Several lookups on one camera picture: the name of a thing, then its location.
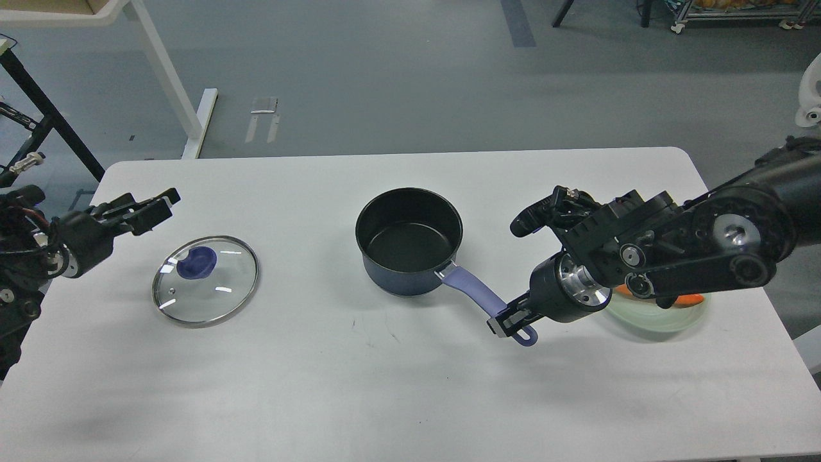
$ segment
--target table leg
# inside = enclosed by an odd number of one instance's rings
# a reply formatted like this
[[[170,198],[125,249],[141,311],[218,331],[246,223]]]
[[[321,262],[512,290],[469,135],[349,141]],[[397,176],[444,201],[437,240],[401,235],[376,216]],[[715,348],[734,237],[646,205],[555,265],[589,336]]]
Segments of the table leg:
[[[203,98],[200,100],[200,107],[197,109],[197,118],[200,120],[200,125],[203,128],[202,136],[198,138],[188,138],[186,148],[182,150],[183,159],[198,159],[200,157],[200,150],[203,147],[205,140],[205,132],[208,130],[208,124],[211,122],[211,113],[213,106],[217,102],[217,89],[206,88],[203,91]]]
[[[641,8],[641,26],[650,27],[650,12],[653,8],[653,0],[644,0]]]
[[[151,21],[148,10],[142,0],[131,0],[122,8],[126,17],[131,21],[137,29],[140,36],[140,42],[143,45],[143,51],[149,59],[149,63],[157,75],[160,85],[163,87],[168,100],[171,101],[171,106],[177,118],[180,119],[182,128],[186,131],[188,138],[198,139],[203,136],[203,127],[197,114],[194,112],[194,107],[188,99],[186,89],[183,88],[180,77],[174,69],[171,59],[168,57],[168,52],[160,40],[157,29],[154,28],[154,23]]]
[[[573,2],[575,0],[565,0],[564,4],[562,5],[562,9],[559,10],[559,13],[556,15],[556,18],[553,19],[553,27],[559,27],[562,25],[562,21],[564,21],[564,16],[567,15],[567,12],[570,11],[570,7],[573,6]]]
[[[66,118],[62,116],[60,111],[57,110],[57,107],[54,106],[48,96],[40,89],[37,82],[29,75],[23,67],[23,63],[17,59],[17,56],[8,49],[0,55],[0,63],[3,68],[6,69],[8,75],[11,76],[14,82],[23,90],[23,93],[34,103],[37,110],[44,116],[38,128],[35,128],[34,132],[32,132],[30,141],[23,144],[23,148],[25,149],[21,148],[21,150],[18,151],[12,163],[25,157],[25,155],[28,154],[28,152],[26,152],[27,150],[38,149],[48,135],[48,132],[53,128],[60,134],[68,147],[74,151],[74,154],[80,159],[80,162],[97,178],[97,181],[103,179],[103,175],[105,174],[103,166],[100,165],[94,155],[91,154],[88,146],[80,139],[77,132],[71,128]]]

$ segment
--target glass lid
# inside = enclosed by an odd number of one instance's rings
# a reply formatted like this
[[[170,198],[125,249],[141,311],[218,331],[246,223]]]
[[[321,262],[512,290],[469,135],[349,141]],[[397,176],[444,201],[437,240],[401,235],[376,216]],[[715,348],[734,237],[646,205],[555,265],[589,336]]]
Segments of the glass lid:
[[[157,309],[189,327],[210,326],[237,312],[254,292],[259,262],[237,238],[209,236],[178,248],[157,270]]]

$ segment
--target gray floor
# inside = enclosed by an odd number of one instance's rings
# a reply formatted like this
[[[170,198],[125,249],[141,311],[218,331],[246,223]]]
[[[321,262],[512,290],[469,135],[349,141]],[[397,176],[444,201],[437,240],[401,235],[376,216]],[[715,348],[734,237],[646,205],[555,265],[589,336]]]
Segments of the gray floor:
[[[580,0],[553,29],[561,2],[522,0],[535,41],[523,48],[499,0],[146,3],[192,100],[219,88],[205,158],[678,146],[711,187],[787,135],[819,134],[793,123],[821,53],[813,25],[691,22],[674,35],[661,5],[643,30],[633,0]],[[103,165],[180,155],[185,134],[124,17],[0,32],[20,40],[18,57]],[[0,93],[27,109],[5,74]],[[246,142],[264,97],[279,101],[276,139],[263,116]],[[12,140],[3,155],[22,141],[7,120],[0,136]],[[46,187],[56,215],[94,180],[58,139],[44,149],[25,180]],[[792,337],[821,324],[820,252],[798,249],[766,288]]]

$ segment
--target metal rim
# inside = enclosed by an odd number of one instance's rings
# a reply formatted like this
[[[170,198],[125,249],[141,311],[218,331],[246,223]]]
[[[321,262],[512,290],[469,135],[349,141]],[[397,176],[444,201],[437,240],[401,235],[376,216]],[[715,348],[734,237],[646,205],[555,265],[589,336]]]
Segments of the metal rim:
[[[186,243],[185,245],[181,245],[181,246],[177,247],[177,249],[174,252],[172,252],[171,255],[176,255],[177,253],[181,252],[182,249],[184,249],[186,247],[190,247],[192,244],[206,243],[206,242],[211,242],[211,241],[216,241],[216,240],[231,241],[231,242],[239,245],[240,247],[243,247],[245,250],[248,251],[248,253],[251,255],[251,258],[254,259],[254,270],[255,270],[254,271],[254,281],[251,282],[251,287],[250,287],[250,289],[248,289],[248,293],[245,295],[245,297],[243,297],[242,300],[240,300],[240,302],[234,308],[229,310],[228,312],[225,312],[225,313],[223,313],[223,314],[221,314],[221,315],[219,315],[215,318],[208,319],[206,321],[186,321],[184,319],[174,317],[174,316],[168,314],[167,312],[165,312],[161,308],[162,304],[159,302],[159,297],[157,295],[157,290],[155,288],[157,287],[157,282],[159,282],[159,279],[160,279],[160,274],[161,273],[159,271],[160,271],[160,269],[163,268],[163,265],[165,264],[165,261],[167,260],[167,258],[166,258],[166,260],[164,260],[163,263],[160,265],[160,267],[154,272],[154,281],[151,283],[151,298],[154,300],[154,306],[157,308],[157,311],[160,312],[160,314],[162,314],[166,318],[176,322],[177,324],[179,324],[181,326],[191,327],[191,328],[208,327],[208,326],[212,326],[214,324],[217,324],[221,321],[225,321],[229,317],[236,314],[242,307],[244,307],[245,302],[248,300],[248,298],[250,298],[251,294],[253,294],[254,291],[256,290],[257,280],[259,279],[259,260],[257,259],[256,253],[254,253],[254,250],[251,249],[251,247],[247,243],[245,243],[244,241],[242,241],[238,238],[234,238],[233,236],[217,235],[217,236],[206,236],[204,238],[194,239],[193,241],[190,241],[190,242]]]

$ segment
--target cardboard box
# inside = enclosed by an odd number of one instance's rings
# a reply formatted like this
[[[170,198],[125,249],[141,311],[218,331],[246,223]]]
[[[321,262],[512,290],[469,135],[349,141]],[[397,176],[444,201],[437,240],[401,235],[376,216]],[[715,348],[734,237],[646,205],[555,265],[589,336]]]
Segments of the cardboard box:
[[[0,9],[23,12],[97,14],[108,0],[0,0]]]

